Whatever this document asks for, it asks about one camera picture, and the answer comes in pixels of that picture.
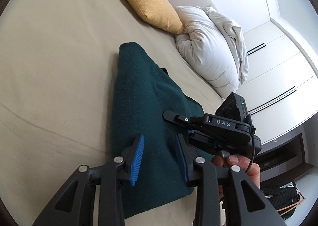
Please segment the person's right hand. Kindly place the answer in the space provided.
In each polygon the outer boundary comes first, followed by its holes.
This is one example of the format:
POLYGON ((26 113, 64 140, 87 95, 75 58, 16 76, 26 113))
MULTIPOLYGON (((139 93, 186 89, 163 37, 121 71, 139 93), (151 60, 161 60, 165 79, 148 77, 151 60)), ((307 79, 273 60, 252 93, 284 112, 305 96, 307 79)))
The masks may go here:
MULTIPOLYGON (((233 166, 237 165, 239 166, 242 170, 246 171, 249 164, 250 164, 250 159, 247 157, 242 157, 242 156, 237 156, 237 155, 230 155, 227 157, 226 162, 228 165, 233 166)), ((222 157, 215 155, 211 162, 218 167, 223 167, 224 166, 224 160, 222 157)), ((248 177, 252 180, 252 182, 260 188, 260 167, 256 163, 251 163, 250 169, 247 171, 248 177)))

